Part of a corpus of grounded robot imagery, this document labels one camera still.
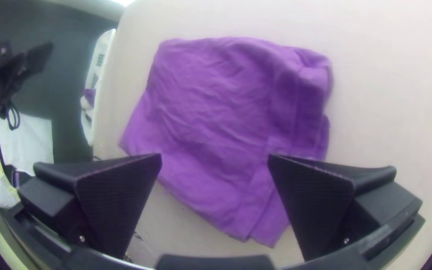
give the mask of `gray wall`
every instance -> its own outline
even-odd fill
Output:
[[[43,73],[30,78],[13,98],[25,114],[52,120],[55,162],[86,161],[92,149],[80,124],[80,98],[98,37],[117,23],[40,0],[0,0],[0,42],[14,52],[45,41],[54,51]]]

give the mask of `cable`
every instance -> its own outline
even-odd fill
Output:
[[[14,118],[14,124],[11,124],[10,111],[12,113],[12,117]],[[16,106],[11,101],[7,103],[6,117],[7,117],[7,124],[9,125],[10,130],[13,131],[20,127],[20,123],[21,123],[20,111],[16,108]]]

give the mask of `white cloth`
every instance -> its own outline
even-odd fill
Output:
[[[35,162],[54,162],[51,121],[20,114],[20,126],[10,130],[7,119],[0,119],[0,148],[4,164],[33,176]],[[1,175],[0,207],[10,208],[19,200],[2,185],[2,181],[7,179]]]

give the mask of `white tabletop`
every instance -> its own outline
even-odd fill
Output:
[[[320,52],[333,64],[326,113],[329,162],[393,165],[423,200],[421,231],[390,269],[432,253],[432,0],[138,0],[123,14],[101,82],[94,153],[114,158],[143,93],[158,44],[171,38],[255,37]],[[138,233],[158,256],[269,254],[303,262],[288,229],[274,249],[217,231],[156,185]]]

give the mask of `purple cloth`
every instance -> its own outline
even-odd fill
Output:
[[[332,88],[316,52],[253,38],[161,43],[120,146],[162,153],[159,182],[219,230],[273,247],[289,224],[269,153],[324,159]]]
[[[96,98],[96,89],[92,89],[92,88],[85,88],[82,91],[84,98],[87,100],[87,102],[89,103],[89,105],[91,105],[91,107],[95,107],[95,98]]]

